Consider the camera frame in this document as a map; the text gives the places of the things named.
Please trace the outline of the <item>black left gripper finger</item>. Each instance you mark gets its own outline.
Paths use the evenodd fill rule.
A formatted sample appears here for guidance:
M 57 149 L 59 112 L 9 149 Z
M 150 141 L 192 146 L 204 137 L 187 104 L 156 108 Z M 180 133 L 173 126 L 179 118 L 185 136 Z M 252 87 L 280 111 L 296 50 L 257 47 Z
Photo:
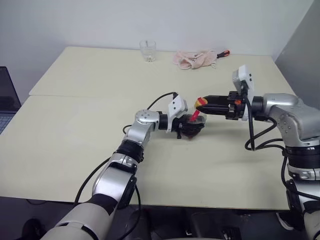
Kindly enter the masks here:
M 207 117 L 205 115 L 198 115 L 197 117 L 192 114 L 186 115 L 186 123 L 192 125 L 204 125 L 206 123 Z
M 202 125 L 186 125 L 183 128 L 183 135 L 188 138 L 193 138 L 203 129 Z

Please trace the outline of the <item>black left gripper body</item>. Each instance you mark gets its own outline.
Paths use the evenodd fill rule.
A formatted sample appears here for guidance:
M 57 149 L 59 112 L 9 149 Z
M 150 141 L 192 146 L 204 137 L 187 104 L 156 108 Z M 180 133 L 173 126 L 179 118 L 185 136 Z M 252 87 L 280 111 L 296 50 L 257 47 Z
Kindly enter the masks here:
M 176 132 L 176 138 L 179 140 L 182 136 L 186 137 L 185 125 L 187 120 L 185 118 L 176 118 L 174 120 L 174 131 Z

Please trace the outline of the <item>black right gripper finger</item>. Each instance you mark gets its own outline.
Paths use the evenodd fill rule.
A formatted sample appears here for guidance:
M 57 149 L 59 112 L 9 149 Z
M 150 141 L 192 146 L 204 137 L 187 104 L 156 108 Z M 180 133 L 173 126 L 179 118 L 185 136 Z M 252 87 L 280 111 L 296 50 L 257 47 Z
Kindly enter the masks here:
M 220 104 L 208 103 L 208 104 L 197 106 L 196 109 L 206 115 L 226 116 L 229 112 L 229 107 L 227 105 L 220 105 Z
M 207 95 L 199 98 L 201 105 L 228 105 L 228 96 L 225 95 Z

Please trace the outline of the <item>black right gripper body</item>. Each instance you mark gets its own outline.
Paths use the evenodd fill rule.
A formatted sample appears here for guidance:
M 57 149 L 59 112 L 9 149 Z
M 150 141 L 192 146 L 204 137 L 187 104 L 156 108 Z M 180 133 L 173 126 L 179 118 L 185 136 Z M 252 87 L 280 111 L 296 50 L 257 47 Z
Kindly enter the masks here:
M 227 96 L 228 112 L 225 116 L 227 120 L 241 119 L 245 113 L 246 102 L 245 98 L 237 91 L 230 91 Z

